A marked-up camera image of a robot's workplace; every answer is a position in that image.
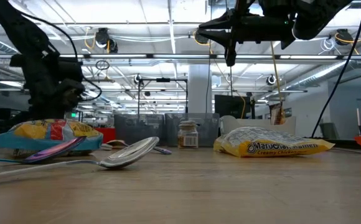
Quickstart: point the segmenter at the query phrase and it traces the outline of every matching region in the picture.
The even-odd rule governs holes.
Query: spoon handle
[[[161,147],[154,147],[153,149],[163,153],[164,155],[171,155],[172,154],[172,151],[170,151],[168,149],[161,148]]]
[[[54,168],[68,166],[68,165],[74,165],[74,164],[94,164],[94,165],[99,165],[99,162],[89,161],[89,160],[57,162],[57,163],[54,163],[54,164],[47,164],[47,165],[34,166],[34,167],[29,167],[29,168],[24,168],[24,169],[1,172],[0,173],[0,178],[13,177],[15,175],[28,174],[28,173],[31,173],[31,172],[49,170],[49,169],[54,169]]]

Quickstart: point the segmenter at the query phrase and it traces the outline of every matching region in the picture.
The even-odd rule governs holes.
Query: red object
[[[50,139],[63,141],[63,127],[66,125],[66,120],[56,119],[54,123],[50,124]]]
[[[103,143],[116,139],[115,128],[95,128],[95,130],[103,134]]]

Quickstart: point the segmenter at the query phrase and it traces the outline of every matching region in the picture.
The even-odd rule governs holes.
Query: maruchan ramen package
[[[310,155],[331,149],[334,144],[320,139],[304,139],[281,131],[244,127],[220,136],[213,149],[237,157]]]
[[[86,136],[71,155],[88,154],[100,148],[103,135],[87,124],[64,119],[26,121],[0,134],[0,148],[16,149],[14,157],[24,157],[71,139]]]

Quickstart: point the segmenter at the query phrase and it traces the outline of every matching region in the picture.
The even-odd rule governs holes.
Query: table surface
[[[173,150],[123,170],[80,164],[0,179],[0,223],[361,223],[360,154]],[[0,172],[29,166],[0,163]]]

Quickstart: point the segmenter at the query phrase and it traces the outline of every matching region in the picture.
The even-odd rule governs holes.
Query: computer monitor
[[[250,97],[243,97],[246,101],[243,118],[246,118],[246,114],[251,112]],[[225,96],[215,95],[215,113],[220,117],[225,115],[234,116],[235,118],[241,118],[243,113],[244,102],[239,96]]]

